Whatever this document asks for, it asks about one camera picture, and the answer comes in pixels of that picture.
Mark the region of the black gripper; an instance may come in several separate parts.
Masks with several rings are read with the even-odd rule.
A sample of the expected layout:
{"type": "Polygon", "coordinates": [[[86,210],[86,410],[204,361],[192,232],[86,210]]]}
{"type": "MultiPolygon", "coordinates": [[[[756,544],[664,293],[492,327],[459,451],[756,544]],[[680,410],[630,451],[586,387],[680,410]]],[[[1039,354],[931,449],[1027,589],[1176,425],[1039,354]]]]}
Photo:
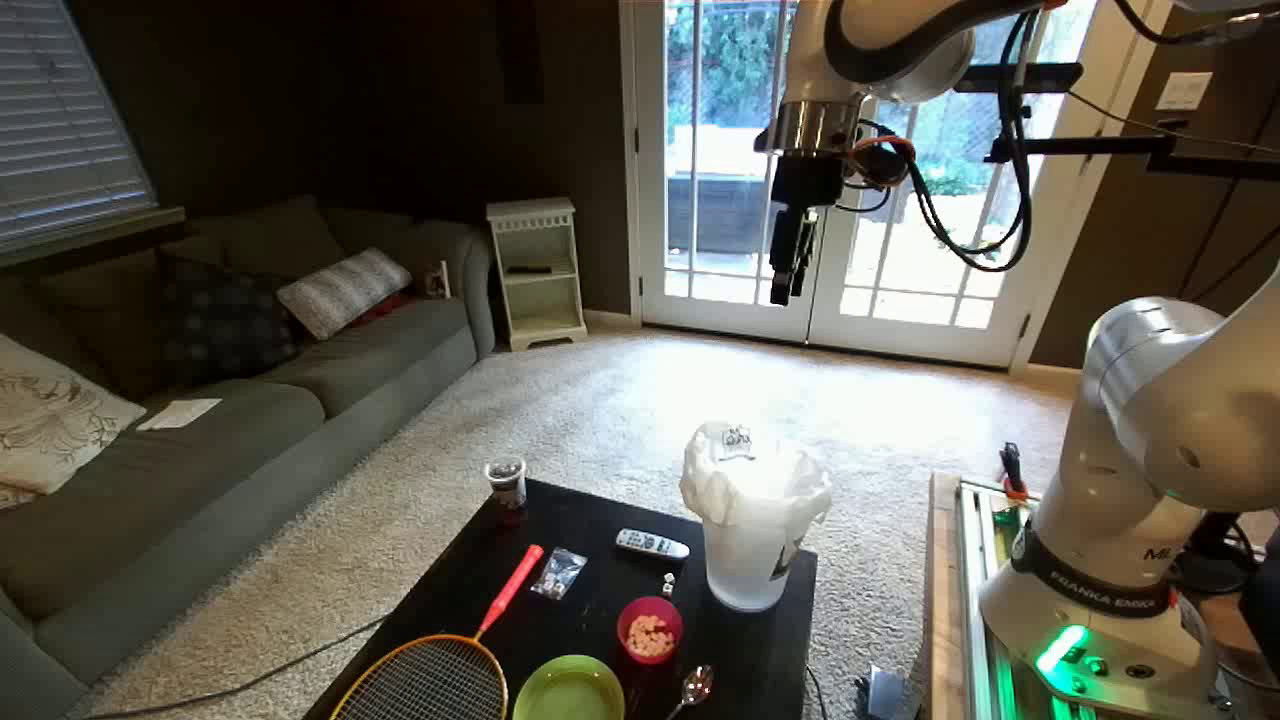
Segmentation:
{"type": "Polygon", "coordinates": [[[809,258],[802,223],[814,210],[842,199],[845,179],[855,174],[860,105],[855,99],[786,99],[764,131],[754,140],[756,153],[777,153],[771,174],[771,286],[767,302],[789,305],[803,293],[809,258]]]}

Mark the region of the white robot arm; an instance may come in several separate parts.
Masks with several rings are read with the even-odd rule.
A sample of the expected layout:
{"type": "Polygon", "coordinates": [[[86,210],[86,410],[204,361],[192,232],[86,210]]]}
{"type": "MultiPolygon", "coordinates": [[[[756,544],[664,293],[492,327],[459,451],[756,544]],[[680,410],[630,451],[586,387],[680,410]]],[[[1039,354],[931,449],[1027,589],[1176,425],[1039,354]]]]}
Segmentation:
{"type": "MultiPolygon", "coordinates": [[[[759,140],[777,161],[777,302],[803,288],[814,217],[867,167],[860,105],[908,82],[958,86],[981,24],[1027,27],[1039,7],[802,0],[759,140]]],[[[1208,518],[1280,504],[1275,357],[1280,278],[1227,315],[1140,297],[1093,324],[1057,478],[975,591],[997,659],[1027,678],[1054,720],[1217,716],[1217,652],[1187,630],[1173,563],[1208,518]]]]}

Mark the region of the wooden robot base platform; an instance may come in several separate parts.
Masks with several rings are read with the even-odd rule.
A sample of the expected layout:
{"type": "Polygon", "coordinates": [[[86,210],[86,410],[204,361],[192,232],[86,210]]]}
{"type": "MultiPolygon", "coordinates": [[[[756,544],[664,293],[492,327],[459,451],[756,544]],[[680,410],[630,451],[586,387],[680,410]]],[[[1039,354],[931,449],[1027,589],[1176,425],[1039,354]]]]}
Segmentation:
{"type": "Polygon", "coordinates": [[[927,720],[1015,720],[1015,664],[990,637],[981,597],[1007,563],[986,481],[936,478],[927,495],[927,720]]]}

